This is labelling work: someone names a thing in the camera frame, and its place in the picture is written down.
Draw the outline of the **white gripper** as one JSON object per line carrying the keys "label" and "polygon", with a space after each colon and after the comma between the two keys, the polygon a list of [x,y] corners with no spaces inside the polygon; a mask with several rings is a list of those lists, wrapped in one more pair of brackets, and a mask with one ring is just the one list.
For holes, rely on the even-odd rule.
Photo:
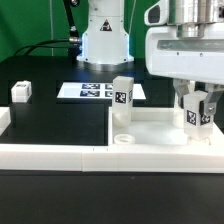
{"label": "white gripper", "polygon": [[181,108],[189,80],[205,82],[200,113],[213,116],[224,94],[224,0],[159,0],[146,10],[144,22],[149,73],[176,78]]}

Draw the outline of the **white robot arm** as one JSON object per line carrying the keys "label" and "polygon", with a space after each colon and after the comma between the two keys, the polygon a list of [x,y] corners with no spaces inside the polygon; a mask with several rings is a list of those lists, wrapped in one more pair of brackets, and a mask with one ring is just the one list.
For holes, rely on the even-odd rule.
{"label": "white robot arm", "polygon": [[[124,0],[88,0],[88,28],[82,36],[78,61],[94,69],[124,65],[129,33],[124,30]],[[206,84],[201,112],[216,113],[224,93],[224,0],[157,0],[144,13],[150,74],[171,77],[180,96],[186,82]]]}

